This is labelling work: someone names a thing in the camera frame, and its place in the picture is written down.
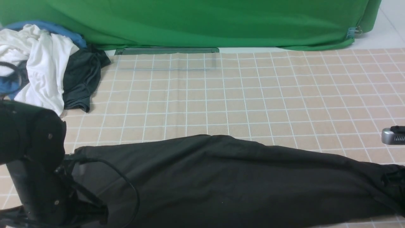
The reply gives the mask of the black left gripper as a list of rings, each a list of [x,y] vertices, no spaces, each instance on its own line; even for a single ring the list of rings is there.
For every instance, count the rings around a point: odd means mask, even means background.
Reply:
[[[80,228],[108,222],[107,204],[77,183],[77,160],[65,159],[55,170],[20,159],[6,164],[21,206],[1,210],[1,227]]]

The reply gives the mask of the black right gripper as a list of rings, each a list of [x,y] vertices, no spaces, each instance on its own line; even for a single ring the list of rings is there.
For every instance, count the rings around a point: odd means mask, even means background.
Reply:
[[[383,182],[385,187],[394,188],[399,192],[399,198],[397,201],[399,202],[399,206],[401,208],[401,212],[399,214],[404,216],[404,206],[405,206],[405,199],[404,199],[404,190],[405,190],[405,170],[404,168],[400,168],[397,171],[389,172],[383,174],[381,181]]]

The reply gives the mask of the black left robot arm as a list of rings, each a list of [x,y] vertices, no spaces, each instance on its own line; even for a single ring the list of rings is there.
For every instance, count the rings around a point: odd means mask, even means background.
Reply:
[[[1,165],[21,206],[1,210],[1,227],[80,228],[108,222],[107,205],[75,182],[65,159],[66,123],[54,111],[1,101]]]

